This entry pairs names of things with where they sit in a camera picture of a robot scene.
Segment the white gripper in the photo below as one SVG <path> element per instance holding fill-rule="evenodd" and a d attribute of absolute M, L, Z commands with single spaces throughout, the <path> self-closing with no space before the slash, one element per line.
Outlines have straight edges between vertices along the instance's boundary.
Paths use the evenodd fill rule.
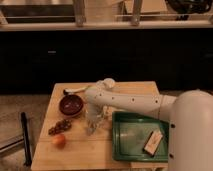
<path fill-rule="evenodd" d="M 107 124 L 107 115 L 104 113 L 103 106 L 88 104 L 85 117 L 88 135 L 92 135 L 97 128 L 104 128 Z"/>

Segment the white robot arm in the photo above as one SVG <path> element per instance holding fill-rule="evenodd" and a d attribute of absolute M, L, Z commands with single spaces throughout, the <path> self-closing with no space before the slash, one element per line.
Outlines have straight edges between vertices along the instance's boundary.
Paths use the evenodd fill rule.
<path fill-rule="evenodd" d="M 104 106 L 168 122 L 168 171 L 213 171 L 213 95 L 202 90 L 179 96 L 118 93 L 105 79 L 89 86 L 85 99 L 92 122 Z"/>

